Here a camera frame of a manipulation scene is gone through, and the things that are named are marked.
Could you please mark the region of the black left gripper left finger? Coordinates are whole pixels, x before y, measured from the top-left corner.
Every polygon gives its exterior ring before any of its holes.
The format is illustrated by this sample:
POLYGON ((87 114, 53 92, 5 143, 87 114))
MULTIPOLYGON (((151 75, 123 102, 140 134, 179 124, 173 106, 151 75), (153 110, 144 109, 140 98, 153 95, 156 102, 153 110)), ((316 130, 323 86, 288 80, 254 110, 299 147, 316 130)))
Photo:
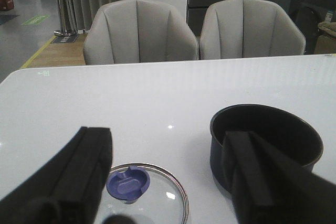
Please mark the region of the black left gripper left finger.
POLYGON ((110 129, 81 127, 1 200, 1 223, 93 223, 111 164, 110 129))

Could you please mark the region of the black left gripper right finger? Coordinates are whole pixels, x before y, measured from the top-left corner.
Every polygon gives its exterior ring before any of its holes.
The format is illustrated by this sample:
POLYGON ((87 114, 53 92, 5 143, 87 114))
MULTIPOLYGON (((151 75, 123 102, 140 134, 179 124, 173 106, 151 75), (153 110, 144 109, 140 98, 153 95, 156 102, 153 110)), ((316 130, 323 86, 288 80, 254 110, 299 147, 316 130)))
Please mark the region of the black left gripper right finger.
POLYGON ((254 132, 228 131, 231 194, 239 223, 335 223, 335 184, 254 132))

